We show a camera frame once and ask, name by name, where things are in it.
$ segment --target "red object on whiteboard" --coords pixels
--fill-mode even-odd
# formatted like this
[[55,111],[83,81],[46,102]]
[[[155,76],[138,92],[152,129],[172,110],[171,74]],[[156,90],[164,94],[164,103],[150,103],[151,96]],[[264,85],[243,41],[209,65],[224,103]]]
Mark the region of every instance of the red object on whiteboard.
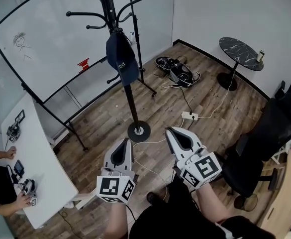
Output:
[[85,59],[84,61],[80,62],[78,66],[82,66],[82,70],[88,69],[89,68],[88,60],[89,58]]

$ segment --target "navy blue cap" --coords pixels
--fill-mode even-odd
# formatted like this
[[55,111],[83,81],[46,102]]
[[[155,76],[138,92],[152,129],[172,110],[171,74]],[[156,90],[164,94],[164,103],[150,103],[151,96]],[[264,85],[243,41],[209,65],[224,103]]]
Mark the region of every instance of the navy blue cap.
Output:
[[139,66],[127,37],[123,33],[112,33],[106,42],[106,58],[110,66],[118,71],[123,86],[139,77]]

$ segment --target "chair seat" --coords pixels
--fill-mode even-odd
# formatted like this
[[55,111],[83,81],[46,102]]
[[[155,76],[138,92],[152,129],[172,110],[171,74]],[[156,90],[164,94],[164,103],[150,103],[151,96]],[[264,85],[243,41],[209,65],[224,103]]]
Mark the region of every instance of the chair seat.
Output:
[[257,186],[263,166],[259,159],[229,157],[222,168],[222,176],[234,191],[250,197]]

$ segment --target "white desk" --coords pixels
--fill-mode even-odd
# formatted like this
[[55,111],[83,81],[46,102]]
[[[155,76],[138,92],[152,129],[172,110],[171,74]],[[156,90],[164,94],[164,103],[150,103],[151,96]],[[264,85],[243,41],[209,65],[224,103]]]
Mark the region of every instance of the white desk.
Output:
[[20,124],[21,135],[15,143],[8,141],[6,148],[8,150],[11,146],[16,146],[17,154],[14,160],[7,160],[6,163],[13,169],[19,159],[25,168],[20,182],[29,178],[38,185],[37,205],[24,209],[30,223],[37,229],[77,196],[78,190],[51,149],[29,94],[20,100],[1,124],[3,147],[5,148],[7,141],[7,128],[13,124],[22,109],[25,111],[25,118]]

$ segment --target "person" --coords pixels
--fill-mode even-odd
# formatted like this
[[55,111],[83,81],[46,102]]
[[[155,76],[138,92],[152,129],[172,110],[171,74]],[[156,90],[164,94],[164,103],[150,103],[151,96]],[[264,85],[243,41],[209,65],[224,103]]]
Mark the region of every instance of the person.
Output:
[[[13,159],[15,154],[16,148],[13,146],[8,151],[0,151],[0,159]],[[8,169],[0,166],[0,215],[10,216],[30,205],[29,196],[23,192],[16,196]]]
[[[147,195],[151,206],[133,224],[130,239],[275,238],[242,216],[232,217],[209,183],[196,190],[200,210],[177,175],[168,185],[168,190],[167,203],[154,193]],[[104,239],[124,239],[128,237],[127,232],[125,204],[112,204]]]

